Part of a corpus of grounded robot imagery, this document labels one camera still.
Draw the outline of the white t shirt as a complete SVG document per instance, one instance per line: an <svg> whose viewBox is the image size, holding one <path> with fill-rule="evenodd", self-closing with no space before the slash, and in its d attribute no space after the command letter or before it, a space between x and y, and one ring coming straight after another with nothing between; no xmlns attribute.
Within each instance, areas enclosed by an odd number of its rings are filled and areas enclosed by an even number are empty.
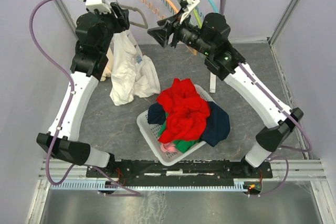
<svg viewBox="0 0 336 224"><path fill-rule="evenodd" d="M161 92L159 78L150 57L144 55L130 30L113 36L112 89L114 105L130 103Z"/></svg>

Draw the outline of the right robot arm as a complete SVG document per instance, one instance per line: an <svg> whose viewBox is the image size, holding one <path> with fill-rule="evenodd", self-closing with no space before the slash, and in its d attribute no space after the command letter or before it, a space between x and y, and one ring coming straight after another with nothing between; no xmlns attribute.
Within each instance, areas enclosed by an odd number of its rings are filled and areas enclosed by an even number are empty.
<svg viewBox="0 0 336 224"><path fill-rule="evenodd" d="M208 70L235 89L262 119L265 127L256 135L256 143L241 164L243 175L254 177L266 158L300 127L302 110L284 104L256 77L245 58L229 42L230 26L224 15L208 13L201 27L191 25L182 13L157 24L148 29L148 34L159 45L175 47L182 42L203 54Z"/></svg>

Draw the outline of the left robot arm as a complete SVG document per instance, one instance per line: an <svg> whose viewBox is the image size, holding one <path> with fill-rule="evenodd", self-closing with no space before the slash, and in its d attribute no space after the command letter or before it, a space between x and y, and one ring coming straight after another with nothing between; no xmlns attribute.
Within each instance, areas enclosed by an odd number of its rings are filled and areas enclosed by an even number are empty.
<svg viewBox="0 0 336 224"><path fill-rule="evenodd" d="M78 37L70 67L73 82L69 84L59 112L47 133L37 135L37 144L52 150L53 158L75 165L97 166L105 177L116 171L114 155L79 141L83 115L108 62L112 37L129 29L129 12L116 2L108 4L109 12L97 7L78 17Z"/></svg>

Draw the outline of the grey hanger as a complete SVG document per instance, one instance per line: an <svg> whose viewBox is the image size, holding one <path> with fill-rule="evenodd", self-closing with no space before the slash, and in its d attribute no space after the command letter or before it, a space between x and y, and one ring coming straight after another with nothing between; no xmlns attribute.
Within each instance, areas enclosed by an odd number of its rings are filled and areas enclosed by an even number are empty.
<svg viewBox="0 0 336 224"><path fill-rule="evenodd" d="M131 25L139 27L139 28L142 28L142 29L148 29L148 27L149 27L148 26L148 22L147 22L147 19L146 19L145 15L144 15L143 11L141 11L137 7L120 4L118 0L116 0L116 2L119 4L119 6L121 8L126 9L126 10L130 10L130 11L132 11L134 13L138 13L141 16L142 23L137 23L137 22L134 22L134 21L130 21Z"/></svg>

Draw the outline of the green t shirt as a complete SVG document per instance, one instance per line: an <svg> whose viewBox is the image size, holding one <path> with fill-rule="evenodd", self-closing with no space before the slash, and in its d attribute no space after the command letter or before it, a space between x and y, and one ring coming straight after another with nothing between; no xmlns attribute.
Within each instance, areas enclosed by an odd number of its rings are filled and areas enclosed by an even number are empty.
<svg viewBox="0 0 336 224"><path fill-rule="evenodd" d="M178 153L185 153L188 151L192 146L199 143L201 140L195 140L195 141L185 141L185 140L174 140L172 143L176 145L176 148L178 149Z"/></svg>

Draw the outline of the red t shirt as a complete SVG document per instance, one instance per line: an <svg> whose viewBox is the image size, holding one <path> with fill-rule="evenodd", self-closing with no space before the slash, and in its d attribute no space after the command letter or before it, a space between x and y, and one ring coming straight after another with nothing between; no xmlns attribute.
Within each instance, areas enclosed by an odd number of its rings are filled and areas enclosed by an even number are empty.
<svg viewBox="0 0 336 224"><path fill-rule="evenodd" d="M211 110L190 79L175 78L172 86L162 91L156 101L168 114L166 129L159 137L160 143L195 141L200 138Z"/></svg>

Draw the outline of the navy blue t shirt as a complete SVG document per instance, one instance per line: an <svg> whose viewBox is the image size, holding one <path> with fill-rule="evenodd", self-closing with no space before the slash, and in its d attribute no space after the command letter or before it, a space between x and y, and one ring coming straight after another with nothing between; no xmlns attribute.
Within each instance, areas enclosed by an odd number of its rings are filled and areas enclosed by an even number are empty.
<svg viewBox="0 0 336 224"><path fill-rule="evenodd" d="M229 115L215 102L208 101L207 103L211 110L211 114L206 120L206 128L199 140L206 142L211 147L214 147L220 141L227 139L230 132L230 121ZM160 104L155 103L149 107L148 123L158 124L161 126L158 136L161 136L166 130L167 117L168 114L164 111Z"/></svg>

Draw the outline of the pink t shirt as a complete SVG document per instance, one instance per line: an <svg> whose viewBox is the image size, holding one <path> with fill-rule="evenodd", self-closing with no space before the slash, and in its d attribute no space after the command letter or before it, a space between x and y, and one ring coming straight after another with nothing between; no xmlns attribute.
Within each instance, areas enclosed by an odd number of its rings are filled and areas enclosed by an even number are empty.
<svg viewBox="0 0 336 224"><path fill-rule="evenodd" d="M164 153L178 153L178 149L176 148L176 145L172 142L170 143L161 143L160 149Z"/></svg>

